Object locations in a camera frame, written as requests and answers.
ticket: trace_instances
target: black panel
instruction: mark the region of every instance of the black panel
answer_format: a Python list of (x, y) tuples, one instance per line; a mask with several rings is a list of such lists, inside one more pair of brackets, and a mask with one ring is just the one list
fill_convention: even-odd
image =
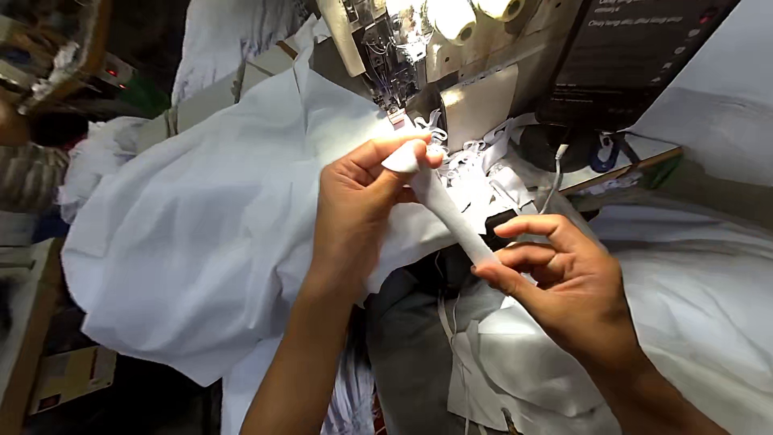
[(740, 0), (585, 0), (540, 122), (633, 125)]

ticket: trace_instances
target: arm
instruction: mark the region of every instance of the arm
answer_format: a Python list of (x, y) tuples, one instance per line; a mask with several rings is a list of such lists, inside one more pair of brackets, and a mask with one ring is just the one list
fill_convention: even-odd
[[(521, 302), (553, 341), (585, 367), (625, 433), (727, 435), (644, 354), (615, 259), (563, 216), (516, 217), (495, 232), (550, 240), (550, 245), (504, 248), (497, 252), (502, 265), (484, 265), (475, 274)], [(521, 272), (530, 273), (538, 285)]]
[(440, 156), (426, 157), (429, 135), (420, 134), (369, 141), (322, 170), (312, 264), (242, 435), (319, 434), (349, 314), (378, 263), (392, 206), (414, 199), (404, 187), (410, 175), (381, 166), (409, 140), (420, 161), (440, 165)]

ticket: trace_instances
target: thread spool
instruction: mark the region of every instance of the thread spool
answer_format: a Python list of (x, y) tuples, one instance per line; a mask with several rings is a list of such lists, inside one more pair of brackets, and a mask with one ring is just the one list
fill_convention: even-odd
[(521, 13), (526, 0), (475, 0), (481, 12), (502, 22), (508, 22)]
[(463, 46), (472, 38), (477, 19), (467, 0), (431, 0), (427, 15), (430, 22), (456, 46)]

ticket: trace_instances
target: white garment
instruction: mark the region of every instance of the white garment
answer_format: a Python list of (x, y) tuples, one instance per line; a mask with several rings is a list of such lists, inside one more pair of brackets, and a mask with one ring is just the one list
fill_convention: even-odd
[[(730, 433), (770, 433), (773, 235), (644, 206), (605, 207), (591, 225), (621, 263), (639, 341), (658, 370)], [(460, 358), (468, 369), (471, 405), (468, 413), (455, 368), (448, 410), (502, 430), (507, 406), (525, 435), (619, 433), (605, 404), (593, 420), (566, 418), (593, 406), (598, 392), (546, 339), (517, 304), (457, 334), (455, 365)]]
[(502, 408), (525, 435), (614, 435), (620, 426), (571, 355), (514, 303), (454, 336), (448, 411), (506, 432)]
[(773, 235), (642, 206), (605, 207), (591, 224), (620, 260), (639, 340), (658, 370), (730, 433), (770, 433)]
[(711, 176), (773, 186), (773, 2), (743, 0), (634, 132), (686, 147)]
[(290, 0), (192, 0), (172, 105), (233, 73), (303, 23)]
[[(226, 435), (240, 428), (311, 261), (321, 168), (393, 130), (375, 104), (309, 70), (310, 45), (293, 69), (102, 180), (63, 251), (83, 332), (201, 385), (222, 376)], [(452, 243), (421, 205), (395, 207), (367, 289)]]
[(97, 189), (137, 155), (137, 137), (147, 119), (121, 117), (102, 125), (89, 124), (88, 138), (70, 150), (70, 166), (59, 187), (62, 220), (72, 224), (78, 210)]

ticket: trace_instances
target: hand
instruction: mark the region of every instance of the hand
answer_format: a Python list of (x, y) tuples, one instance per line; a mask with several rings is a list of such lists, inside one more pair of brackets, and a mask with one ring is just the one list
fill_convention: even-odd
[[(517, 299), (545, 332), (588, 371), (649, 366), (639, 347), (620, 265), (560, 215), (519, 216), (495, 228), (500, 237), (544, 235), (550, 245), (499, 250), (502, 265), (474, 273)], [(520, 272), (531, 274), (534, 286)]]
[(410, 141), (419, 163), (437, 168), (442, 157), (427, 156), (429, 140), (429, 133), (370, 140), (322, 170), (308, 276), (324, 276), (338, 287), (333, 290), (356, 300), (378, 262), (392, 206), (416, 200), (406, 187), (412, 174), (384, 169), (381, 162)]

